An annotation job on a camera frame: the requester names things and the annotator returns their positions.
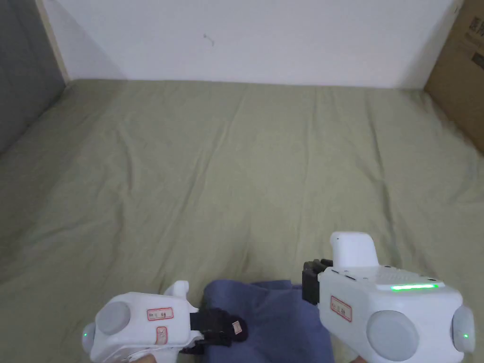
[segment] red-bordered label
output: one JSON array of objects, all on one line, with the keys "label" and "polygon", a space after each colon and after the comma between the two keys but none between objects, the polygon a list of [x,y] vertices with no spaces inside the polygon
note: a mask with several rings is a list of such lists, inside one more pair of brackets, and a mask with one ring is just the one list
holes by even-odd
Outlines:
[{"label": "red-bordered label", "polygon": [[173,309],[171,307],[160,307],[158,309],[148,309],[146,312],[148,321],[173,319]]},{"label": "red-bordered label", "polygon": [[156,345],[164,346],[168,342],[168,328],[159,326],[156,328]]},{"label": "red-bordered label", "polygon": [[353,309],[351,309],[351,306],[333,295],[331,296],[331,310],[349,322],[353,321]]}]

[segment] white wall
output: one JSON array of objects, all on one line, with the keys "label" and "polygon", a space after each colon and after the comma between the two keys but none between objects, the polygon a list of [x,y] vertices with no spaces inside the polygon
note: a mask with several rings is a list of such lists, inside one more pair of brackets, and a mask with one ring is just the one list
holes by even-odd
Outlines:
[{"label": "white wall", "polygon": [[44,0],[71,79],[404,88],[424,86],[454,21],[456,4]]}]

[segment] white sticker label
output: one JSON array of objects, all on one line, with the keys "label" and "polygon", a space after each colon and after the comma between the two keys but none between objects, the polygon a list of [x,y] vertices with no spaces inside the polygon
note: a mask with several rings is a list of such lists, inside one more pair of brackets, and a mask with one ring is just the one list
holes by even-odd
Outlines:
[{"label": "white sticker label", "polygon": [[352,322],[353,310],[351,309],[351,306],[342,302],[334,296],[331,296],[331,310],[333,310],[335,313],[345,318],[349,322]]},{"label": "white sticker label", "polygon": [[156,328],[156,343],[159,346],[163,346],[168,341],[168,329],[165,326],[159,326]]},{"label": "white sticker label", "polygon": [[242,333],[242,328],[238,320],[235,323],[232,323],[232,326],[234,327],[235,335]]},{"label": "white sticker label", "polygon": [[146,314],[148,315],[148,321],[173,319],[173,309],[171,307],[149,309]]}]

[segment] green light bar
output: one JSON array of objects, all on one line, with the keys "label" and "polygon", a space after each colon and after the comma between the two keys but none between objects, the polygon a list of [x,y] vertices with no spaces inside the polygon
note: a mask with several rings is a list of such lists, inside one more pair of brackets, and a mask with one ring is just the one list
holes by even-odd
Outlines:
[{"label": "green light bar", "polygon": [[420,288],[438,288],[438,285],[433,284],[420,284],[420,285],[400,285],[400,286],[390,286],[393,291],[401,290],[415,290]]}]

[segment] blue pants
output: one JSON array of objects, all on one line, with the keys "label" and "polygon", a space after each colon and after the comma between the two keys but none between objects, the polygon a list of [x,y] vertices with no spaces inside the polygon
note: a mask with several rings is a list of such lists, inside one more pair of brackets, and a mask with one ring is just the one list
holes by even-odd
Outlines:
[{"label": "blue pants", "polygon": [[217,280],[204,292],[208,307],[243,318],[249,337],[231,347],[208,346],[205,363],[334,363],[328,331],[316,306],[290,281],[244,284]]}]

